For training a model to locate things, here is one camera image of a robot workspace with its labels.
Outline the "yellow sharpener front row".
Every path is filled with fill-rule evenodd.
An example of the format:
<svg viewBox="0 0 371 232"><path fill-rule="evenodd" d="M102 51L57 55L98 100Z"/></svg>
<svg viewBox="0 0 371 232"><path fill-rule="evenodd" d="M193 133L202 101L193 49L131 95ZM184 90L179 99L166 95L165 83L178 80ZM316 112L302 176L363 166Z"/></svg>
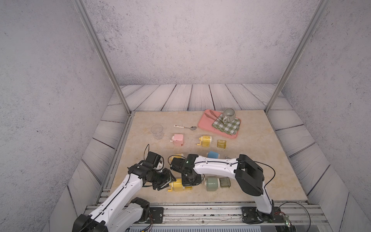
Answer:
<svg viewBox="0 0 371 232"><path fill-rule="evenodd" d="M182 184L182 179L178 178L175 182L169 184L168 192L182 192L185 190L192 190L192 186L185 187Z"/></svg>

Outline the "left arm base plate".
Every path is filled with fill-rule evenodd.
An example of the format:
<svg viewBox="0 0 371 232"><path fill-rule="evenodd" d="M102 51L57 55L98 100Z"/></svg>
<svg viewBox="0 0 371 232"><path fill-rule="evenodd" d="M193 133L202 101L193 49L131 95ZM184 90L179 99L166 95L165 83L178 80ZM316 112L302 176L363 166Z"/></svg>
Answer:
<svg viewBox="0 0 371 232"><path fill-rule="evenodd" d="M162 224L163 223L163 216L164 216L164 208L163 207L150 207L149 216L145 221L145 224Z"/></svg>

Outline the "pink pencil sharpener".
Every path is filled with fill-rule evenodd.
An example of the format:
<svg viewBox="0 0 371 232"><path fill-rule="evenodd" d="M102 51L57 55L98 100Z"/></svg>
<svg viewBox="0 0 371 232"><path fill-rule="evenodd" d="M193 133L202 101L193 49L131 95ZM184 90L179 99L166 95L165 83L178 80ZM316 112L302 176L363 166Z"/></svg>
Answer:
<svg viewBox="0 0 371 232"><path fill-rule="evenodd" d="M170 140L177 147L181 147L184 144L184 135L183 134L174 134Z"/></svg>

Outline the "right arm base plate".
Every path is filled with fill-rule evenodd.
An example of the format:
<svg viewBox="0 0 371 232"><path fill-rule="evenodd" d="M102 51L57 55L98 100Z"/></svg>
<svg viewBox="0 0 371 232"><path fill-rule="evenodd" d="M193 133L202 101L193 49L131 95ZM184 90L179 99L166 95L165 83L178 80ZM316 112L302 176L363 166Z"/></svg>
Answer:
<svg viewBox="0 0 371 232"><path fill-rule="evenodd" d="M284 223L285 217L280 214L280 208L274 207L270 214L262 213L256 207L242 207L242 222L246 224L261 224L261 223Z"/></svg>

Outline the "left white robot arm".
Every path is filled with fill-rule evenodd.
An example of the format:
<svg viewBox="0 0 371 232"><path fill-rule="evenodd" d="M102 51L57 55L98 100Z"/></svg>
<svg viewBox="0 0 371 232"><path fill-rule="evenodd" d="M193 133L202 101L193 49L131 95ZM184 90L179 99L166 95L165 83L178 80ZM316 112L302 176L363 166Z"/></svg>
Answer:
<svg viewBox="0 0 371 232"><path fill-rule="evenodd" d="M150 204L142 198L131 198L145 186L162 190L175 182L171 171L163 166L163 157L148 152L147 158L128 169L128 174L116 190L89 215L81 214L74 222L73 232L123 232L133 223L149 217Z"/></svg>

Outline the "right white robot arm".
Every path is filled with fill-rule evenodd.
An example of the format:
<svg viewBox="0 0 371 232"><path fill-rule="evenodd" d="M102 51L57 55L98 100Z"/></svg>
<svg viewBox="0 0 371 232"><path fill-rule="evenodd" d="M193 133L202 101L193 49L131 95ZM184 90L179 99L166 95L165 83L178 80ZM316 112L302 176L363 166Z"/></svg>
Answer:
<svg viewBox="0 0 371 232"><path fill-rule="evenodd" d="M255 162L247 155L239 155L236 159L215 159L189 154L186 158L172 158L170 168L182 176L184 187L196 186L206 175L228 177L239 184L241 190L252 196L257 212L271 215L274 203L266 191L265 177L260 162Z"/></svg>

